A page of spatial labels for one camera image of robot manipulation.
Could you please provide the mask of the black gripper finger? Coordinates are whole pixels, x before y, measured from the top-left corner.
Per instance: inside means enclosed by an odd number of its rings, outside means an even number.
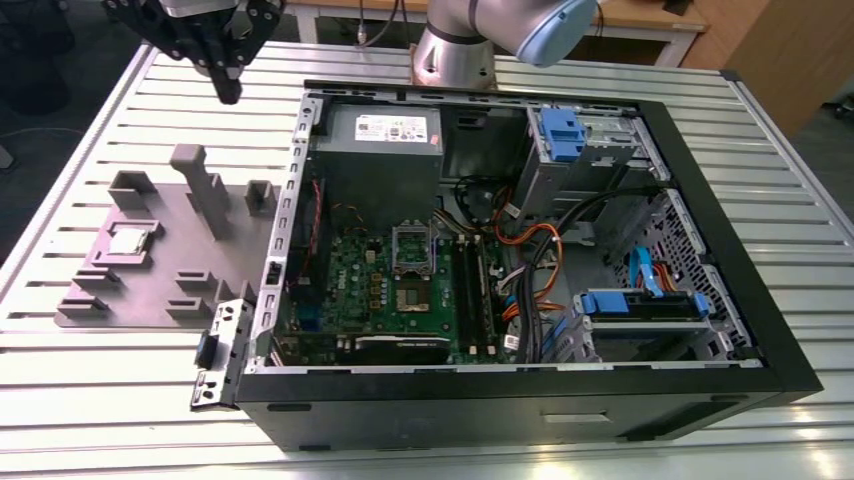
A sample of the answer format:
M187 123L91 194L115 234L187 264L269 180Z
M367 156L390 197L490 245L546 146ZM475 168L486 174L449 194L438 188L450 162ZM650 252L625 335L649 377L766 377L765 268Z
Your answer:
M243 68L253 62L262 46L270 40L281 21L279 1L247 1L246 14L249 16L249 29L238 34L234 28L229 29L225 45L225 73L223 103L237 104L242 95L239 81Z
M102 1L100 4L106 8L108 15L122 22L150 44L153 44L147 39L151 28L147 26L147 21L143 19L143 10L163 10L169 14L162 3L159 1ZM209 76L214 84L218 98L223 103L223 86L227 81L225 73L226 56L213 56L206 53L194 56L178 56L178 51L174 51L174 55L167 55L175 60L191 60L194 66L199 67L202 73Z

